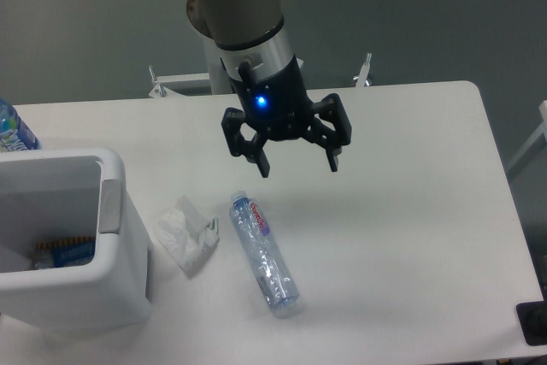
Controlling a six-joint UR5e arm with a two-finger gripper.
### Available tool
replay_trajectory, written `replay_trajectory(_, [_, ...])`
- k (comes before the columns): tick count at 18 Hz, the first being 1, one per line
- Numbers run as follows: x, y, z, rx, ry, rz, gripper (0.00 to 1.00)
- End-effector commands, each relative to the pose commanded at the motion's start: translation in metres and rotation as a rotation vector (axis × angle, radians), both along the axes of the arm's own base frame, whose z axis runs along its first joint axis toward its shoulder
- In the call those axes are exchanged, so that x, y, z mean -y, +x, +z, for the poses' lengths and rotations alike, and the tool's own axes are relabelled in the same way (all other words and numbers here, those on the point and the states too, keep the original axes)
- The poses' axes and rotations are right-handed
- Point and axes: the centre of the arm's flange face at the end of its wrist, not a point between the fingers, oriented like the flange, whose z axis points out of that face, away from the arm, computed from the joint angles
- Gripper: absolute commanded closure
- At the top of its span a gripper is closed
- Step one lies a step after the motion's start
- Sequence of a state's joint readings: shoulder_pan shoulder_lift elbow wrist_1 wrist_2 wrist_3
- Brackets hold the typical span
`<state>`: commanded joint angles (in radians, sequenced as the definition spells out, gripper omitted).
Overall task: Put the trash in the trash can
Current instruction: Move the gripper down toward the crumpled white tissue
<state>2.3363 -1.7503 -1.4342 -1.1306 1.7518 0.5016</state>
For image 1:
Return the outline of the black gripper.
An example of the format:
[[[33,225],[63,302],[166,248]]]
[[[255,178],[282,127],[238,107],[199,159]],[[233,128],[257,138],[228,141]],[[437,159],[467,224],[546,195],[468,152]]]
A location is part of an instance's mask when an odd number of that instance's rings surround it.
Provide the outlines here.
[[[338,94],[328,94],[312,103],[295,57],[278,73],[264,79],[246,58],[237,66],[237,74],[238,78],[230,82],[242,108],[227,108],[221,120],[232,156],[244,156],[267,178],[270,164],[263,150],[266,142],[303,138],[319,145],[326,152],[331,171],[338,171],[338,156],[350,144],[352,134]],[[242,134],[243,125],[255,131],[251,140]]]

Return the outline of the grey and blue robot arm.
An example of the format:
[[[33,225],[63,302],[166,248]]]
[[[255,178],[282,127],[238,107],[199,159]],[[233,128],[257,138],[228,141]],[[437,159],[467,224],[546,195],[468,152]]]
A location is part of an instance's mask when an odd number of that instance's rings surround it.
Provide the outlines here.
[[[317,103],[309,98],[280,0],[188,0],[186,13],[215,44],[241,103],[226,109],[221,121],[230,153],[267,177],[266,142],[303,138],[319,145],[337,171],[338,156],[351,141],[350,120],[337,94]]]

